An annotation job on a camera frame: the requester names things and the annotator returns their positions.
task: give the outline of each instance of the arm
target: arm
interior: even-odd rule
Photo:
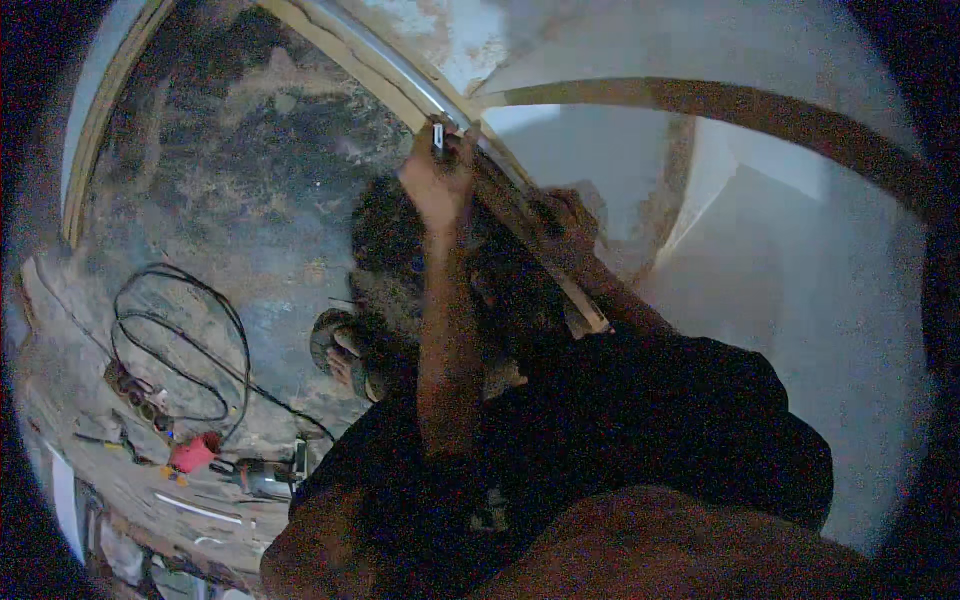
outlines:
[[[474,134],[469,132],[463,144],[454,139],[449,139],[448,150],[455,164],[447,169],[433,157],[428,123],[400,171],[400,181],[426,227],[417,414],[427,458],[471,452],[483,386],[461,244],[463,212],[472,187]]]

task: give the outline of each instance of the wooden frame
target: wooden frame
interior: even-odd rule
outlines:
[[[87,189],[113,107],[123,91],[133,66],[140,60],[140,55],[154,38],[157,28],[166,20],[175,5],[176,0],[147,0],[113,60],[110,61],[94,96],[77,142],[77,152],[73,157],[70,179],[63,200],[63,238],[74,249],[80,243]]]

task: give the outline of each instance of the white pipe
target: white pipe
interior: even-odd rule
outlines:
[[[165,496],[165,495],[163,495],[163,494],[161,494],[161,493],[154,492],[154,496],[156,496],[156,499],[157,499],[157,500],[161,500],[161,501],[163,501],[163,502],[166,502],[167,504],[173,504],[173,505],[176,506],[176,507],[182,508],[182,509],[184,509],[184,510],[187,510],[187,511],[190,511],[190,512],[193,512],[193,513],[196,513],[197,515],[209,516],[210,518],[219,518],[220,520],[226,521],[226,522],[228,522],[228,523],[236,523],[237,525],[243,525],[243,521],[240,520],[239,518],[233,518],[232,516],[220,515],[219,513],[214,513],[214,512],[212,512],[212,511],[208,511],[208,510],[202,509],[202,508],[200,508],[200,507],[190,506],[189,504],[184,504],[183,502],[180,502],[179,500],[174,500],[173,498],[168,498],[167,496]]]

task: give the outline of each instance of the tools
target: tools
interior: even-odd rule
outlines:
[[[289,501],[302,481],[289,465],[258,459],[241,459],[234,465],[220,461],[210,470],[225,475],[225,482],[236,484],[247,495],[280,502]]]

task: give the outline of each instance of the concrete wall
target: concrete wall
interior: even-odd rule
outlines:
[[[780,179],[739,164],[642,293],[681,332],[767,356],[833,450],[825,534],[871,554],[924,451],[924,227],[842,167],[732,134]],[[817,198],[781,180],[804,172]]]

